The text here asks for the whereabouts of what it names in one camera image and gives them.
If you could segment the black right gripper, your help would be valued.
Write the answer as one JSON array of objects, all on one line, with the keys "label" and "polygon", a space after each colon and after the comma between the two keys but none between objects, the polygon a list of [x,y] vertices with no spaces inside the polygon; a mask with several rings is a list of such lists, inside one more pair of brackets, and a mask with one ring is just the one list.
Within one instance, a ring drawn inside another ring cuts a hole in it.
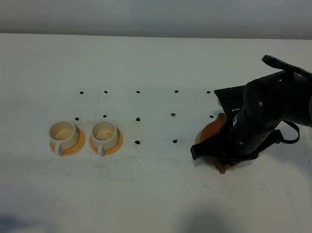
[{"label": "black right gripper", "polygon": [[220,131],[203,142],[192,145],[195,158],[213,157],[224,165],[234,166],[253,160],[275,143],[283,142],[276,129],[281,122],[276,104],[245,102],[247,120],[235,116],[225,121]]}]

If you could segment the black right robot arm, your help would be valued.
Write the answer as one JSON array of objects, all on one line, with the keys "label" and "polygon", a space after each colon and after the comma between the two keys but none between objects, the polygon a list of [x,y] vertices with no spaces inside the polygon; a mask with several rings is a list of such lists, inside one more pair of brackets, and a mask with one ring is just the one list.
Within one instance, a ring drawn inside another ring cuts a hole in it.
[{"label": "black right robot arm", "polygon": [[224,111],[200,132],[198,143],[191,146],[193,159],[213,159],[223,174],[273,144],[297,143],[298,138],[282,136],[280,122],[295,131],[299,125],[312,127],[312,73],[269,55],[262,62],[278,72],[214,91]]}]

